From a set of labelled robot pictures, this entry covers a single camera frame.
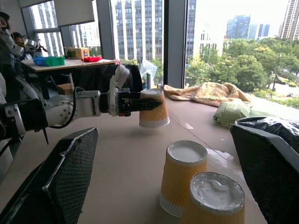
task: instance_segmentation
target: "paper cup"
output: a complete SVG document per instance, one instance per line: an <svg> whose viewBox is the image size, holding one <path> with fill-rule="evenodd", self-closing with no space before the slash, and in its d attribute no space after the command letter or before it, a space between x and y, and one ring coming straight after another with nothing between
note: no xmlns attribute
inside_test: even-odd
<svg viewBox="0 0 299 224"><path fill-rule="evenodd" d="M237 182L211 172L192 178L181 224L243 224L244 216L245 194Z"/></svg>
<svg viewBox="0 0 299 224"><path fill-rule="evenodd" d="M167 107L164 102L164 93L161 89L142 90L140 98L153 98L162 101L162 105L151 111L140 111L139 125L142 127L162 127L169 124Z"/></svg>
<svg viewBox="0 0 299 224"><path fill-rule="evenodd" d="M159 202L166 212L181 217L190 180L206 171L207 151L200 144L186 140L170 144L166 151Z"/></svg>

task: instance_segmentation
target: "wall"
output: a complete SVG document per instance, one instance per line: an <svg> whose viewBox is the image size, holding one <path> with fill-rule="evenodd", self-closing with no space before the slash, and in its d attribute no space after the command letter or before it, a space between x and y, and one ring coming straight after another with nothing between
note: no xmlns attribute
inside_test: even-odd
<svg viewBox="0 0 299 224"><path fill-rule="evenodd" d="M26 29L23 21L23 17L21 14L21 9L19 6L18 0L0 0L2 3L1 8L3 8L3 12L7 13L10 16L9 24L12 32L19 32L22 35L26 34Z"/></svg>

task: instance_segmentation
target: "red object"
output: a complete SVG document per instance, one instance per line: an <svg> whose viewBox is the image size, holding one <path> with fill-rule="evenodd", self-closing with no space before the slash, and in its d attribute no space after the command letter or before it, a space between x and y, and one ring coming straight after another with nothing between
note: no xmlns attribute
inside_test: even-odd
<svg viewBox="0 0 299 224"><path fill-rule="evenodd" d="M102 57L85 57L82 59L84 62L98 62L99 60L103 59Z"/></svg>

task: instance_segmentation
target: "table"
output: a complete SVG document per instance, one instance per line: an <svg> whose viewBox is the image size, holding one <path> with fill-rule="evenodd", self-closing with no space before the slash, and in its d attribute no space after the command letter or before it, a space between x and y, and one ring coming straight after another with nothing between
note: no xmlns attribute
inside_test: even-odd
<svg viewBox="0 0 299 224"><path fill-rule="evenodd" d="M28 78L28 73L36 74L38 76L38 80L41 85L43 98L49 99L50 97L49 97L49 92L48 92L48 87L46 82L47 76L61 74L61 73L71 74L71 72L75 68L82 68L87 66L95 66L95 65L103 65L103 64L115 64L116 60L111 61L111 60L102 59L99 62L86 63L77 59L65 59L64 62L65 65L47 67L47 66L37 66L36 64L34 64L32 59L21 61L26 81L30 82Z"/></svg>
<svg viewBox="0 0 299 224"><path fill-rule="evenodd" d="M96 126L99 139L79 224L179 224L179 219L167 214L158 203L165 151L178 140L192 140L208 148L208 171L230 177L245 192L245 223L266 224L244 180L229 129L213 122L217 108L165 100L171 121L157 132L140 128L139 113L133 112L127 118L102 114L75 120L63 129L47 128L50 145L44 140L43 132L26 134L0 185L0 211L59 139Z"/></svg>

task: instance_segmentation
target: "street lamp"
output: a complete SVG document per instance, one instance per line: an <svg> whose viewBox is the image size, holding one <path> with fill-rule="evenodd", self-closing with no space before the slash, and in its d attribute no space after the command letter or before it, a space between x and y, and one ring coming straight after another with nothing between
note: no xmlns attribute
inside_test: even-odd
<svg viewBox="0 0 299 224"><path fill-rule="evenodd" d="M279 55L278 65L277 65L277 71L276 71L275 78L274 78L274 82L273 82L273 88L272 88L272 91L275 91L275 83L276 83L276 79L277 79L277 74L278 74L278 69L279 69L279 64L280 64L281 56L282 56L282 55L280 54L280 55Z"/></svg>

